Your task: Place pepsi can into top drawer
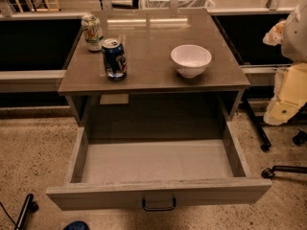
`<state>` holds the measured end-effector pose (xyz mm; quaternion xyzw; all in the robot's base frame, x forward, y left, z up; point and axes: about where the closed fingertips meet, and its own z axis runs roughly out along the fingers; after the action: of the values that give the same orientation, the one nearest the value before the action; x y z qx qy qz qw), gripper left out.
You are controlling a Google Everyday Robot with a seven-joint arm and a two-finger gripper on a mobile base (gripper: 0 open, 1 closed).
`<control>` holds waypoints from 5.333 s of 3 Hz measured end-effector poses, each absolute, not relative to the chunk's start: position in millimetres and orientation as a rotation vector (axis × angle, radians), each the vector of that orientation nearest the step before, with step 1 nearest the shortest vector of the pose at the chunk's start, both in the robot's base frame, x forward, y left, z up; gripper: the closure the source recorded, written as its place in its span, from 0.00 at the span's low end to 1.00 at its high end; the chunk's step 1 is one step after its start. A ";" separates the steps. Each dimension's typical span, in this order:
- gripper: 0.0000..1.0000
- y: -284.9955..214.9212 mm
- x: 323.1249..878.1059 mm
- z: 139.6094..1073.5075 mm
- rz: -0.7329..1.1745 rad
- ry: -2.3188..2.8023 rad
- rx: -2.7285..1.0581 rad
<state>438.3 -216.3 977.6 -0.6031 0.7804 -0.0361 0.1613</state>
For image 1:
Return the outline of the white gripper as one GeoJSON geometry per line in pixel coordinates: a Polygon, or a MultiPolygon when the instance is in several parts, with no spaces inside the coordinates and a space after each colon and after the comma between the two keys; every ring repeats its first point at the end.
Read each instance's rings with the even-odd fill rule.
{"type": "MultiPolygon", "coordinates": [[[[285,21],[276,23],[263,37],[263,43],[281,43],[285,21]]],[[[307,103],[307,63],[296,63],[276,71],[275,96],[264,114],[264,122],[271,126],[286,124],[307,103]]]]}

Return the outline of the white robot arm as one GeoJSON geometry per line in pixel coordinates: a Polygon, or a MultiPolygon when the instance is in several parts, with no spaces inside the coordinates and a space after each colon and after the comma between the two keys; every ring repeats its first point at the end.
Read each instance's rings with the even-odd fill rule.
{"type": "Polygon", "coordinates": [[[264,36],[270,46],[281,45],[281,54],[293,63],[277,69],[264,121],[271,126],[286,124],[307,103],[307,0],[301,0],[286,20],[264,36]]]}

